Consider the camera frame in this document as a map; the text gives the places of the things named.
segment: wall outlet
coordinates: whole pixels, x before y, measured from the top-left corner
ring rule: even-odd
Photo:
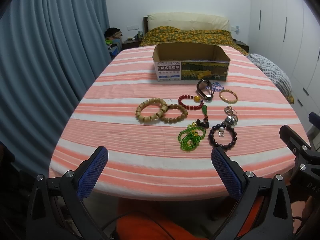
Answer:
[[[231,26],[231,31],[236,32],[236,34],[239,34],[239,26]]]
[[[139,25],[127,26],[128,31],[138,30]]]

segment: bed frame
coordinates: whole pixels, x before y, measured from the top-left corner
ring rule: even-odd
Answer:
[[[143,27],[144,27],[144,33],[146,34],[149,30],[148,30],[148,16],[145,16],[143,18]]]

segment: yellow bead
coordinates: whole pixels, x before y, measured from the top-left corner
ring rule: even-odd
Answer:
[[[200,96],[195,96],[193,99],[194,99],[194,101],[199,102],[200,101]]]

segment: nightstand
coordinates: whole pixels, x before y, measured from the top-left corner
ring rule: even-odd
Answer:
[[[132,49],[139,47],[142,39],[133,40],[133,41],[125,41],[122,43],[122,49]]]
[[[239,46],[241,47],[242,49],[244,49],[246,52],[249,53],[249,46],[245,43],[243,43],[242,41],[235,41],[234,42]]]

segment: pillow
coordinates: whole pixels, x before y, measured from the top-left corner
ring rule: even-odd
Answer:
[[[290,79],[282,69],[259,54],[248,54],[247,58],[273,82],[285,97],[291,95],[292,86]]]
[[[227,30],[227,18],[198,13],[154,13],[148,15],[148,29],[170,26],[181,30]]]

